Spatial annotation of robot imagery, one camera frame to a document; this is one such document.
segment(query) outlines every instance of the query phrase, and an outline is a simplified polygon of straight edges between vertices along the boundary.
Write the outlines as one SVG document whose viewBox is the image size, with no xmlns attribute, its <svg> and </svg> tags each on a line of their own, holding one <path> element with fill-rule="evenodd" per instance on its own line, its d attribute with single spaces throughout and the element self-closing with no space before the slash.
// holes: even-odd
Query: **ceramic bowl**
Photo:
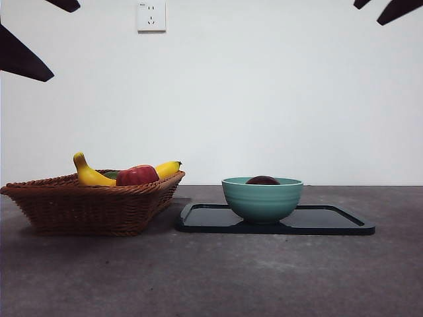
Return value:
<svg viewBox="0 0 423 317">
<path fill-rule="evenodd" d="M 226 202 L 244 220 L 257 224 L 275 223 L 297 207 L 303 189 L 301 180 L 275 178 L 280 185 L 246 184 L 250 178 L 222 180 Z"/>
</svg>

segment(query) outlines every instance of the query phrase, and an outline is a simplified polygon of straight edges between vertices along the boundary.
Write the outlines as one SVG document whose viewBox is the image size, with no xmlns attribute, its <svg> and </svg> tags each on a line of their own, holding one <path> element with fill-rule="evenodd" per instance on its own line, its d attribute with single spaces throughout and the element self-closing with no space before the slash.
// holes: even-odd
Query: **brown woven basket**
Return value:
<svg viewBox="0 0 423 317">
<path fill-rule="evenodd" d="M 112 170 L 98 170 L 100 173 Z M 38 234 L 135 236 L 171 204 L 185 173 L 140 186 L 79 186 L 77 174 L 11 183 L 9 196 Z"/>
</svg>

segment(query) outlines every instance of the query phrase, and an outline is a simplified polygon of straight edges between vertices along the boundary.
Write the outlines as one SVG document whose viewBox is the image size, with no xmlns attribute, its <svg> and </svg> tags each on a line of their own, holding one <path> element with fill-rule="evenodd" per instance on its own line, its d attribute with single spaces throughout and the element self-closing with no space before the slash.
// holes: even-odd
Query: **yellow banana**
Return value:
<svg viewBox="0 0 423 317">
<path fill-rule="evenodd" d="M 157 175 L 159 175 L 159 178 L 162 179 L 178 172 L 181 164 L 182 163 L 177 160 L 171 160 L 170 162 L 157 165 L 154 169 L 156 170 Z"/>
<path fill-rule="evenodd" d="M 80 185 L 116 186 L 116 180 L 107 178 L 88 166 L 84 153 L 78 152 L 73 155 L 73 162 L 77 168 L 78 181 Z"/>
</svg>

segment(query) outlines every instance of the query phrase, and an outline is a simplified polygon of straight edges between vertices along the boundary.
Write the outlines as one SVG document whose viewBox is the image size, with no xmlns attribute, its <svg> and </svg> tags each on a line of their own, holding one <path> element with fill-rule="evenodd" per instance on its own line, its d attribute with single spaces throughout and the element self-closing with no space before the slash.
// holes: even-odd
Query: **rectangular tray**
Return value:
<svg viewBox="0 0 423 317">
<path fill-rule="evenodd" d="M 191 203 L 181 211 L 175 229 L 182 232 L 370 235 L 375 225 L 331 205 L 298 205 L 279 223 L 256 225 L 244 221 L 228 205 Z"/>
</svg>

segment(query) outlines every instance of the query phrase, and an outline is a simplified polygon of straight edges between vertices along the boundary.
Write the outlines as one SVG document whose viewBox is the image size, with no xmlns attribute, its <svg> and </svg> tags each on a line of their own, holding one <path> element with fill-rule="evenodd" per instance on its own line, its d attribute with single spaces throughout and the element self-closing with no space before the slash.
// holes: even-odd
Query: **outlet plate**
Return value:
<svg viewBox="0 0 423 317">
<path fill-rule="evenodd" d="M 146 0 L 137 4 L 138 33 L 166 32 L 166 1 Z"/>
</svg>

